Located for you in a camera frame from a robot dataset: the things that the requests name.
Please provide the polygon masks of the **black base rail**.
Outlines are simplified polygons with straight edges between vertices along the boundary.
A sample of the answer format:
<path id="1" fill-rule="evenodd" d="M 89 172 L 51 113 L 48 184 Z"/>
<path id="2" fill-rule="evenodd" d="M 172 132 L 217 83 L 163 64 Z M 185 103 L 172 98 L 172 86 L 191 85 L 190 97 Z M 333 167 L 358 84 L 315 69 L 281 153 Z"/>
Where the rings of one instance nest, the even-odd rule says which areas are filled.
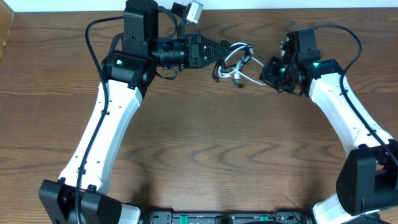
<path id="1" fill-rule="evenodd" d="M 316 224 L 309 212 L 278 209 L 262 213 L 231 212 L 173 212 L 154 210 L 143 212 L 138 224 L 247 224 L 247 223 L 301 223 Z"/>

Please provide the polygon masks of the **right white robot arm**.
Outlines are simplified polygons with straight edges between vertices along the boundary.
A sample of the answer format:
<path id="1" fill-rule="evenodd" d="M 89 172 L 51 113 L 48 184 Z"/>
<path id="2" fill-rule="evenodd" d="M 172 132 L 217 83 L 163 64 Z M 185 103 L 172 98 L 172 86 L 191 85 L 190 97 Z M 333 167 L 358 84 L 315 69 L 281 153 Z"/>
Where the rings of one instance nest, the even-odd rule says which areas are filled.
<path id="1" fill-rule="evenodd" d="M 315 29 L 290 32 L 282 56 L 271 57 L 260 81 L 310 98 L 338 135 L 346 161 L 336 193 L 312 207 L 314 223 L 375 223 L 378 211 L 397 206 L 397 141 L 378 125 L 348 83 L 346 68 L 322 59 Z"/>

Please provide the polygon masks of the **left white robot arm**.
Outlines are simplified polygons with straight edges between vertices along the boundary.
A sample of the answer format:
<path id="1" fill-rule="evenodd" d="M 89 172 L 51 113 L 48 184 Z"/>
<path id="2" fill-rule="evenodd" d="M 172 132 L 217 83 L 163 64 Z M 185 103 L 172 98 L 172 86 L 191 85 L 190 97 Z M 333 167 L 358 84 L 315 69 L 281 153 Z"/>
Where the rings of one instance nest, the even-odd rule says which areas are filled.
<path id="1" fill-rule="evenodd" d="M 114 162 L 126 129 L 158 69 L 181 72 L 224 60 L 229 47 L 201 34 L 186 34 L 203 5 L 127 1 L 123 31 L 96 62 L 98 96 L 82 139 L 57 181 L 45 180 L 39 198 L 53 223 L 143 223 L 141 209 L 108 196 Z"/>

